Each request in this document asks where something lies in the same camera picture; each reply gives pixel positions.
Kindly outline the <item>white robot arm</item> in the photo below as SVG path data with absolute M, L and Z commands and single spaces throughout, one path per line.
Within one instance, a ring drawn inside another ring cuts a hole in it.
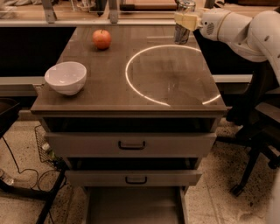
M 175 22 L 212 41 L 220 41 L 252 62 L 267 60 L 280 84 L 280 13 L 265 10 L 254 17 L 230 10 L 198 9 L 176 12 Z

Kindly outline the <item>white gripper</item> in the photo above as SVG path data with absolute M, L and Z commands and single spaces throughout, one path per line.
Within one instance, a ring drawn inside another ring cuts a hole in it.
M 200 34 L 206 39 L 222 41 L 221 27 L 229 14 L 229 10 L 221 8 L 201 10 L 199 16 L 192 13 L 176 12 L 174 20 L 177 25 L 192 32 L 199 28 Z

